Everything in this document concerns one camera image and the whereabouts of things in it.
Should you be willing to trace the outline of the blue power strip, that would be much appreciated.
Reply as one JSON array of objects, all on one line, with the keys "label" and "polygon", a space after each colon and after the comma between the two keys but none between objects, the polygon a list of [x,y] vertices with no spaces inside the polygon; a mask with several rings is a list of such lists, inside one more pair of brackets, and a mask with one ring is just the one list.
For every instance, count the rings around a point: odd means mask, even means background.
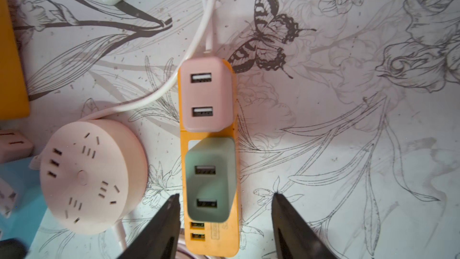
[{"label": "blue power strip", "polygon": [[30,249],[46,210],[34,158],[1,164],[1,240],[17,239]]}]

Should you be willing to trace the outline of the yellow power strip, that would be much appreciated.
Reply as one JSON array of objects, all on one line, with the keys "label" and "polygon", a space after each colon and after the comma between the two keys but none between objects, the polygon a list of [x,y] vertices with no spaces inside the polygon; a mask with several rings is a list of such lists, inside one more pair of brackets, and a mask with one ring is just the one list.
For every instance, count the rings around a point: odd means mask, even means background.
[{"label": "yellow power strip", "polygon": [[[180,110],[180,143],[182,159],[183,204],[184,204],[184,240],[186,247],[193,253],[214,257],[233,257],[240,249],[240,162],[238,156],[238,122],[236,99],[236,75],[228,61],[225,61],[233,75],[234,120],[232,124],[217,133],[192,133],[185,130],[182,124],[180,103],[180,79],[178,73],[179,110]],[[187,213],[186,201],[186,172],[185,156],[189,151],[189,144],[193,140],[202,140],[208,137],[230,137],[236,143],[237,157],[237,192],[234,197],[230,217],[224,223],[208,223],[193,221]]]},{"label": "yellow power strip", "polygon": [[29,98],[8,1],[1,0],[1,120],[29,115]]}]

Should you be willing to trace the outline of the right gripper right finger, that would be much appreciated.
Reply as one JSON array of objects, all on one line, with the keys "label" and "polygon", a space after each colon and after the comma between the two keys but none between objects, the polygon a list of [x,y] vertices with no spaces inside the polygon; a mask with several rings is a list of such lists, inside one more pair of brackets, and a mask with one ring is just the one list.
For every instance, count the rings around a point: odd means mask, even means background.
[{"label": "right gripper right finger", "polygon": [[271,204],[274,241],[279,259],[336,259],[283,194]]}]

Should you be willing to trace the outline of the pink usb charger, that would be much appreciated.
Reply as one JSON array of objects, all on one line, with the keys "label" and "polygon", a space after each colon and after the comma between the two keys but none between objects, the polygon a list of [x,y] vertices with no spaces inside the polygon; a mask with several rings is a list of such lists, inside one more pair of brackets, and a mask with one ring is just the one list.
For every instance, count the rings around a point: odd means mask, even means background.
[{"label": "pink usb charger", "polygon": [[1,164],[27,158],[34,144],[17,130],[1,130]]}]

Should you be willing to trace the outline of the green charger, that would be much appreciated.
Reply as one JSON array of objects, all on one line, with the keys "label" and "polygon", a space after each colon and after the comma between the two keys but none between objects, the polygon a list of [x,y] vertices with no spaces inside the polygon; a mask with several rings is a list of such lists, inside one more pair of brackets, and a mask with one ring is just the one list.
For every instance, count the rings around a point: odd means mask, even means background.
[{"label": "green charger", "polygon": [[236,143],[230,137],[193,140],[185,156],[187,213],[191,220],[224,223],[237,192]]}]

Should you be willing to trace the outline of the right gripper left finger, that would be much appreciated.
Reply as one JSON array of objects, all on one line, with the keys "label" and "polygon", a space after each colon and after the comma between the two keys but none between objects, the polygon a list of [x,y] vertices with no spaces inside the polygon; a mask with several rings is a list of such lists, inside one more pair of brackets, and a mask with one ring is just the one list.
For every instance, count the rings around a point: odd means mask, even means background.
[{"label": "right gripper left finger", "polygon": [[169,197],[119,259],[173,259],[180,234],[179,195]]}]

